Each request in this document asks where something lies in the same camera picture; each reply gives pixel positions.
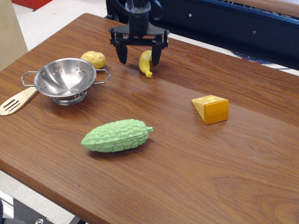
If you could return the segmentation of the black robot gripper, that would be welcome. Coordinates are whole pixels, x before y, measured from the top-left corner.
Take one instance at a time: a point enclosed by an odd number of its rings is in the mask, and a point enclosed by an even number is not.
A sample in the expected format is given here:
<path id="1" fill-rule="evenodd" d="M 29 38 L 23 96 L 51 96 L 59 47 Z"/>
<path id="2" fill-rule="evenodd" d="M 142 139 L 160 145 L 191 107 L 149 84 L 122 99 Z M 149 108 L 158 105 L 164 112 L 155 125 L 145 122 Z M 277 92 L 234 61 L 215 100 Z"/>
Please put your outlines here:
<path id="1" fill-rule="evenodd" d="M 119 61 L 126 64 L 128 48 L 126 45 L 152 46 L 152 64 L 158 65 L 162 49 L 168 47 L 169 30 L 150 23 L 151 11 L 131 13 L 128 23 L 111 27 L 110 43 L 115 46 Z"/>

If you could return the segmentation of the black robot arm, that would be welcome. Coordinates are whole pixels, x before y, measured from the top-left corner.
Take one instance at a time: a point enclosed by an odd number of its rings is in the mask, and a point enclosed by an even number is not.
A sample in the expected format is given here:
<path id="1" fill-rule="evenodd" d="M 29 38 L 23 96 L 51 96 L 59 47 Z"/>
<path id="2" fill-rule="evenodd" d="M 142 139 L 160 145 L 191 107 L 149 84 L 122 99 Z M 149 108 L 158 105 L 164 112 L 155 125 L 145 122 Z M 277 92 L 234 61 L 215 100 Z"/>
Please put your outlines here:
<path id="1" fill-rule="evenodd" d="M 121 63 L 128 57 L 128 45 L 151 46 L 152 64 L 158 65 L 162 49 L 168 46 L 169 30 L 150 23 L 150 17 L 159 20 L 162 17 L 162 5 L 157 0 L 128 0 L 125 5 L 111 1 L 121 14 L 128 16 L 128 23 L 109 29 L 110 43 L 115 46 Z"/>

